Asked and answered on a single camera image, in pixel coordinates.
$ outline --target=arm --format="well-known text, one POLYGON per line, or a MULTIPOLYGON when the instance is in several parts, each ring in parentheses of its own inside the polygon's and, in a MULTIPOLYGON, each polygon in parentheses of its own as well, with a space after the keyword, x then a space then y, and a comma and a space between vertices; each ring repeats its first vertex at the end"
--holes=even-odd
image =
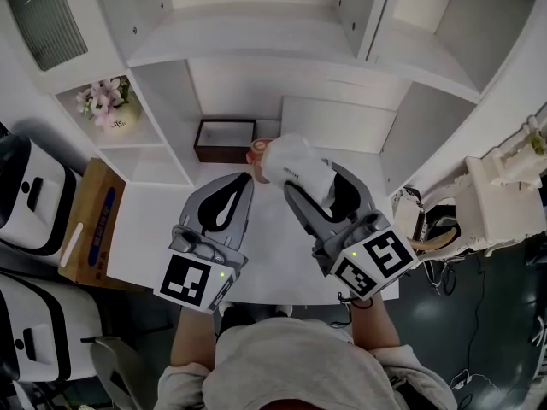
POLYGON ((212 314, 182 308, 171 349, 171 366, 190 363, 210 371, 215 368, 215 323, 212 314))
POLYGON ((202 408, 203 381, 214 367, 213 315, 182 308, 171 349, 171 366, 158 383, 155 410, 202 408))
MULTIPOLYGON (((397 396, 408 407, 456 409, 452 391, 443 379, 422 366, 410 346, 401 346, 381 294, 374 295, 373 299, 374 305, 367 310, 350 307, 355 345, 370 352, 384 367, 397 396)), ((370 301, 356 304, 367 307, 370 301)))
MULTIPOLYGON (((377 293, 373 301, 373 306, 366 310, 350 305, 354 344, 366 351, 401 346, 397 330, 385 310, 382 295, 377 293)), ((355 304, 367 307, 370 301, 356 301, 355 304)))

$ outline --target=white towel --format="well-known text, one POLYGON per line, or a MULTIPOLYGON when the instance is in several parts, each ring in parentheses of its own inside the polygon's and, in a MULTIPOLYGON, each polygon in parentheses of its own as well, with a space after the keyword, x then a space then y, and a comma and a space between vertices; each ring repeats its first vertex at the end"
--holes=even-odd
POLYGON ((262 174, 281 189, 287 181, 300 185, 322 207, 332 203, 336 172, 296 133, 268 145, 262 157, 262 174))

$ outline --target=black strap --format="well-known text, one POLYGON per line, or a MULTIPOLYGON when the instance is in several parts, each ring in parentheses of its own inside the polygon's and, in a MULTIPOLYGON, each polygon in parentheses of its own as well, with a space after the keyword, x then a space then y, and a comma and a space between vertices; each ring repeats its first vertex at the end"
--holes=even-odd
POLYGON ((9 135, 8 128, 0 121, 0 138, 5 137, 6 135, 9 135))
POLYGON ((406 381, 399 384, 395 390, 401 394, 410 410, 438 410, 424 395, 420 395, 406 381))

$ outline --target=small orange object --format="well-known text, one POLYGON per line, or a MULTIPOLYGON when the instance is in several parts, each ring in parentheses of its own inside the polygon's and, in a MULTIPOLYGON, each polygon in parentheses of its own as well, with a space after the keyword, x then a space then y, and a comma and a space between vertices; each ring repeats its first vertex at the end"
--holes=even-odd
POLYGON ((270 182, 262 176, 262 157, 272 141, 271 138, 260 138, 253 141, 250 145, 250 152, 247 154, 247 162, 253 166, 253 176, 257 182, 262 184, 270 182))

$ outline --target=shelf compartment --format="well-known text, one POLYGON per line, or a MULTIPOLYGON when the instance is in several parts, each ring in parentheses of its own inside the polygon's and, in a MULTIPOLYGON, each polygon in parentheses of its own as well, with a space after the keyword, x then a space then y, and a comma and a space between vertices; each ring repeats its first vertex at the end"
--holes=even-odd
POLYGON ((535 0, 388 0, 369 60, 477 103, 535 0))
POLYGON ((353 58, 333 9, 296 3, 217 3, 175 9, 133 53, 130 67, 213 56, 353 58))
POLYGON ((157 124, 166 148, 185 176, 194 184, 199 161, 194 151, 202 111, 184 61, 159 62, 128 70, 143 110, 157 124))
POLYGON ((102 0, 102 3, 111 32, 130 67, 241 55, 286 56, 366 66, 365 58, 384 1, 102 0))
POLYGON ((426 165, 475 106, 427 85, 410 86, 379 155, 388 195, 404 187, 426 165))
POLYGON ((102 149, 104 156, 129 182, 186 185, 187 182, 165 148, 102 149))
POLYGON ((143 110, 135 126, 121 135, 106 133, 102 127, 95 126, 93 118, 86 118, 77 110, 76 95, 87 85, 64 91, 56 95, 56 100, 68 113, 72 122, 91 140, 99 149, 118 147, 146 147, 163 146, 160 137, 154 129, 146 112, 143 110))

